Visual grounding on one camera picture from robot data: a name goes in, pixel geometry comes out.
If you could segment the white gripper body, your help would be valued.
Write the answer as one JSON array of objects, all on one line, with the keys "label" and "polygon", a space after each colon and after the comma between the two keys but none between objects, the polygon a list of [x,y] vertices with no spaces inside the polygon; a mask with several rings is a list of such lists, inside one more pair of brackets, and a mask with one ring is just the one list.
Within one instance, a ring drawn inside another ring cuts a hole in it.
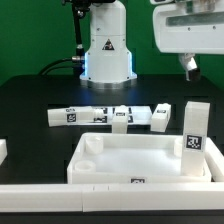
[{"label": "white gripper body", "polygon": [[165,53],[224,54],[224,0],[150,0],[153,29]]}]

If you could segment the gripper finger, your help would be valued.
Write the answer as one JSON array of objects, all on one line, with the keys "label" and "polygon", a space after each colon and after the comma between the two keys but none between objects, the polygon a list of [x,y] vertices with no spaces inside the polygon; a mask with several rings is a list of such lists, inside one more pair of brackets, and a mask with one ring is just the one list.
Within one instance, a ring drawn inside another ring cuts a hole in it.
[{"label": "gripper finger", "polygon": [[186,80],[190,82],[196,82],[200,80],[200,68],[197,66],[194,59],[194,54],[184,53],[178,56],[180,64],[186,73]]}]

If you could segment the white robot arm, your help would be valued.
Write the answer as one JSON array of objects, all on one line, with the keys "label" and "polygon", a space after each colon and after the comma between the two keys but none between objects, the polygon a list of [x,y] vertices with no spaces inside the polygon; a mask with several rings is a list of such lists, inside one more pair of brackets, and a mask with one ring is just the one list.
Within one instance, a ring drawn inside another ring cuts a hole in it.
[{"label": "white robot arm", "polygon": [[[224,55],[224,0],[150,0],[154,37],[162,53],[176,53],[188,81],[200,70],[197,54]],[[90,48],[80,81],[93,88],[117,89],[137,81],[126,46],[126,9],[119,0],[90,6]]]}]

